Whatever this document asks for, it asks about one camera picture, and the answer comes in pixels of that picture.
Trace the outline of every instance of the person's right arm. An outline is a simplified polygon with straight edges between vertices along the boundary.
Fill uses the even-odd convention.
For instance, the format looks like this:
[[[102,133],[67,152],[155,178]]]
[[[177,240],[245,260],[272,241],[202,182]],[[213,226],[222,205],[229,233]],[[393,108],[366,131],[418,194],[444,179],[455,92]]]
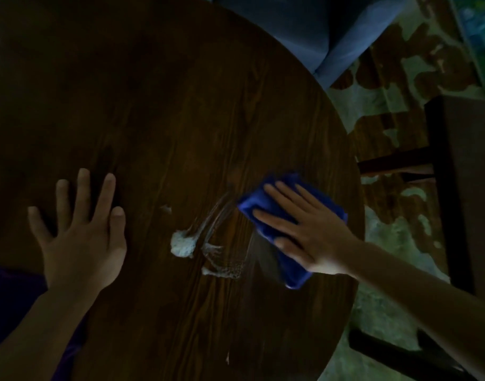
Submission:
[[[485,302],[356,238],[332,211],[297,186],[277,182],[265,191],[298,224],[256,210],[262,222],[291,236],[274,243],[305,269],[347,274],[398,303],[452,358],[485,380]]]

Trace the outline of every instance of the dark brown tabletop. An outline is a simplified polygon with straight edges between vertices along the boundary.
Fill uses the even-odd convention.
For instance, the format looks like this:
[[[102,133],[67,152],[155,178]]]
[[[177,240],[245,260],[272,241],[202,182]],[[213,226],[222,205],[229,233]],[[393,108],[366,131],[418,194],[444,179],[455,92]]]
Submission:
[[[172,234],[198,230],[220,198],[291,170],[363,237],[346,131],[275,39],[204,0],[0,0],[0,265],[41,272],[26,207],[53,224],[55,182],[79,167],[95,192],[115,173],[129,250],[89,313],[74,380],[320,375],[354,280],[315,274],[293,291],[269,279],[237,211],[209,238],[237,257],[237,278],[202,274],[205,232],[193,259],[170,252]]]

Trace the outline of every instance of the chair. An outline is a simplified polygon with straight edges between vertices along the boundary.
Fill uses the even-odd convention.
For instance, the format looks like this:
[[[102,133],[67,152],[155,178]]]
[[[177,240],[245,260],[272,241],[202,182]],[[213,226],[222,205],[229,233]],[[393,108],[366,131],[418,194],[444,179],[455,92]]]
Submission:
[[[439,96],[426,104],[425,113],[428,147],[363,161],[359,169],[362,176],[434,177],[451,283],[485,300],[485,101]],[[425,333],[418,335],[425,342]],[[358,330],[348,341],[354,350],[419,381],[470,379],[434,343],[408,352]],[[421,339],[419,344],[424,348]]]
[[[406,0],[209,0],[279,40],[315,76],[332,83],[391,24]]]

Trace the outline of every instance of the gray fabric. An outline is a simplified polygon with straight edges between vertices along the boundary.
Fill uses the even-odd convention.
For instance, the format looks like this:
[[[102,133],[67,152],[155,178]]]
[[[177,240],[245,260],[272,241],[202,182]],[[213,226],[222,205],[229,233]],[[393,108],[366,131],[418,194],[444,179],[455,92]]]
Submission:
[[[263,28],[310,71],[329,49],[328,0],[214,0]]]
[[[331,46],[314,73],[323,89],[364,52],[402,10],[407,0],[333,0]]]

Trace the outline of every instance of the hand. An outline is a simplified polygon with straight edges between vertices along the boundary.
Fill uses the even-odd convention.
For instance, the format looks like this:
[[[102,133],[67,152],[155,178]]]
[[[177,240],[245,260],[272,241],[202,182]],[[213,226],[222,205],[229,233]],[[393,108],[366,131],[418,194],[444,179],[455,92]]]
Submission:
[[[281,231],[300,243],[289,238],[276,238],[274,244],[285,255],[297,261],[308,271],[325,274],[347,274],[346,261],[350,252],[362,243],[348,229],[347,225],[318,199],[296,185],[297,194],[283,182],[276,187],[266,184],[264,190],[298,224],[254,210],[253,215],[272,228]]]
[[[30,229],[43,253],[49,289],[73,287],[97,295],[117,278],[126,255],[124,211],[121,207],[110,211],[115,176],[106,176],[91,221],[89,170],[78,172],[73,216],[68,185],[64,179],[56,185],[57,236],[50,234],[37,207],[29,207]]]

